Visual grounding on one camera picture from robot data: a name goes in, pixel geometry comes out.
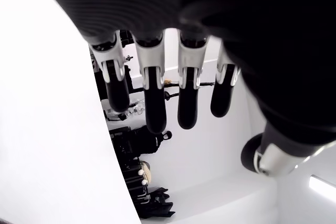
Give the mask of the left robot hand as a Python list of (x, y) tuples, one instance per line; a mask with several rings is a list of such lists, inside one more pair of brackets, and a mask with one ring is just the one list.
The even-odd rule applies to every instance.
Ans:
[(129, 107), (120, 32), (131, 33), (146, 122), (166, 125), (164, 32), (178, 31), (177, 118), (191, 129), (210, 36), (221, 39), (211, 112), (225, 116), (239, 76), (266, 118), (243, 166), (278, 177), (335, 144), (335, 0), (56, 0), (88, 43), (111, 107)]

